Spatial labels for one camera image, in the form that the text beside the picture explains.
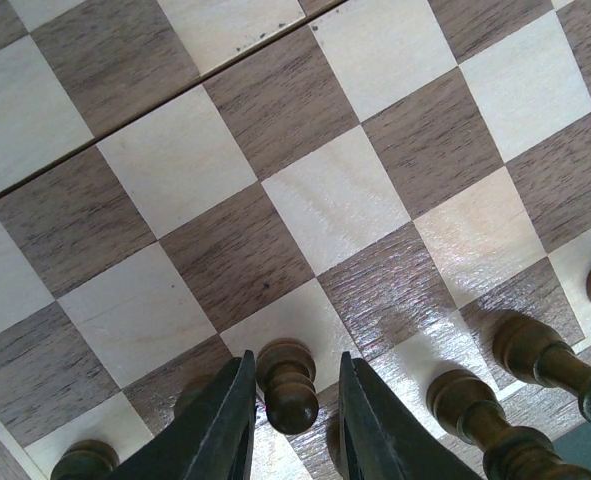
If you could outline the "dark chess pawn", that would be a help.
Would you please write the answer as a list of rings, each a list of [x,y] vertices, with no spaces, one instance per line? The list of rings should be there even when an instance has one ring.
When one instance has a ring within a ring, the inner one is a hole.
[[[65,451],[54,466],[50,479],[105,479],[119,464],[119,456],[110,445],[98,440],[83,440]]]
[[[297,435],[313,426],[319,412],[315,378],[313,356],[299,340],[276,339],[259,352],[256,380],[268,421],[278,432]]]

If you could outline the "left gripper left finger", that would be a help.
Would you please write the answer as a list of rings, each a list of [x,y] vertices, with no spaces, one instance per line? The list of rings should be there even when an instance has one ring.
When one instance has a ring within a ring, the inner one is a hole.
[[[111,479],[248,479],[256,420],[253,352],[227,362],[214,380]]]

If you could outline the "dark chess rook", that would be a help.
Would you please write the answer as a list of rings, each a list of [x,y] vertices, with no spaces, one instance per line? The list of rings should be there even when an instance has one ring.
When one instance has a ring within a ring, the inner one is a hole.
[[[513,315],[497,329],[492,352],[518,380],[575,396],[580,413],[591,423],[591,365],[580,360],[552,327],[527,315]]]

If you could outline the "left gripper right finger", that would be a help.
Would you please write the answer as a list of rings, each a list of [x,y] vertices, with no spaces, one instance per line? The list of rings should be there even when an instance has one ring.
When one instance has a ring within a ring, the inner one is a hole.
[[[477,479],[415,418],[375,370],[340,361],[337,469],[344,479]]]

